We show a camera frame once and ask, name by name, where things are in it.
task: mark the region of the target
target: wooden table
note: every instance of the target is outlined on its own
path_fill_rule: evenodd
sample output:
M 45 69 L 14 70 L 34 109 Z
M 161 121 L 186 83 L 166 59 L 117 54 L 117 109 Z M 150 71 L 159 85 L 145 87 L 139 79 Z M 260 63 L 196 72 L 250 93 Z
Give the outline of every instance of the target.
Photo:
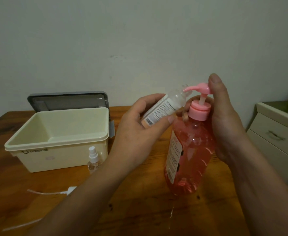
M 115 128 L 129 107 L 111 107 Z M 3 229 L 44 217 L 66 191 L 89 175 L 86 166 L 29 173 L 5 142 L 34 111 L 7 112 L 0 117 L 0 235 L 23 235 L 33 225 Z M 155 143 L 147 160 L 121 184 L 92 235 L 249 235 L 228 167 L 217 157 L 208 165 L 195 194 L 176 197 L 168 190 L 163 167 L 171 129 Z

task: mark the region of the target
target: pink pump dispenser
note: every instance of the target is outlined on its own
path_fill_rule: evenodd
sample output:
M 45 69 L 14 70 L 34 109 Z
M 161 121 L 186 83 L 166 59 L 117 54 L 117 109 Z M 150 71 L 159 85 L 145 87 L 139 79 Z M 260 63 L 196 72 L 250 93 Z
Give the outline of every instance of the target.
M 211 111 L 211 105 L 205 102 L 207 95 L 212 94 L 211 90 L 209 89 L 209 85 L 207 83 L 200 83 L 196 86 L 185 88 L 184 92 L 192 90 L 196 90 L 201 93 L 201 97 L 200 100 L 192 101 L 188 115 L 190 118 L 195 120 L 205 121 Z
M 167 161 L 164 168 L 166 183 L 175 195 L 191 194 L 197 190 L 206 167 L 214 153 L 216 142 L 210 121 L 211 111 L 206 97 L 211 94 L 207 83 L 185 88 L 201 93 L 189 109 L 189 119 L 178 117 L 173 121 Z

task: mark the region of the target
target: white cable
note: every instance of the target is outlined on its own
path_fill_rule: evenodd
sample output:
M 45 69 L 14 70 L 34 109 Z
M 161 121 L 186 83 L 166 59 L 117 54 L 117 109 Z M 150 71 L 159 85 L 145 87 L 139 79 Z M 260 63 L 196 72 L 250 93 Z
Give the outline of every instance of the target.
M 45 194 L 45 195 L 48 195 L 48 194 L 66 194 L 67 193 L 67 191 L 52 192 L 52 193 L 41 193 L 41 192 L 37 192 L 37 191 L 34 191 L 34 190 L 30 190 L 30 189 L 28 189 L 27 191 L 29 191 L 31 193 L 35 193 L 35 194 Z
M 29 224 L 33 224 L 33 223 L 38 222 L 38 221 L 40 221 L 40 220 L 42 220 L 42 218 L 41 218 L 41 219 L 36 219 L 36 220 L 34 220 L 34 221 L 32 221 L 32 222 L 28 222 L 28 223 L 21 224 L 21 225 L 18 225 L 18 226 L 14 226 L 14 227 L 10 227 L 10 228 L 5 228 L 4 230 L 2 230 L 2 232 L 8 231 L 8 230 L 11 230 L 11 229 L 20 228 L 20 227 L 23 227 L 23 226 L 26 226 L 26 225 L 29 225 Z

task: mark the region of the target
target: pink liquid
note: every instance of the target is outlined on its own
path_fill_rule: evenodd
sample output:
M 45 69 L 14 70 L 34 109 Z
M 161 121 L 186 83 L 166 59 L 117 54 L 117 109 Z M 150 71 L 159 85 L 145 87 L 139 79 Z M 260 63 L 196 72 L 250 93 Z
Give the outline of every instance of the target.
M 175 195 L 191 194 L 197 190 L 215 149 L 215 140 L 209 122 L 189 118 L 183 122 L 178 118 L 173 122 L 173 131 L 182 145 L 183 154 L 179 159 L 179 169 L 173 184 L 164 168 L 166 183 Z

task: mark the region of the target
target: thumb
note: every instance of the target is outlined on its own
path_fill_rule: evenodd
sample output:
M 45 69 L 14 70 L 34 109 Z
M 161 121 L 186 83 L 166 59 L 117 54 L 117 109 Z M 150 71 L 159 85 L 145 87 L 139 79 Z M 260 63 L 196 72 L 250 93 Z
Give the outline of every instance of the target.
M 209 88 L 214 95 L 214 109 L 219 113 L 233 110 L 227 88 L 217 74 L 209 76 Z
M 150 135 L 151 139 L 157 141 L 157 139 L 167 130 L 175 119 L 174 115 L 161 118 L 157 123 L 151 126 L 146 131 Z

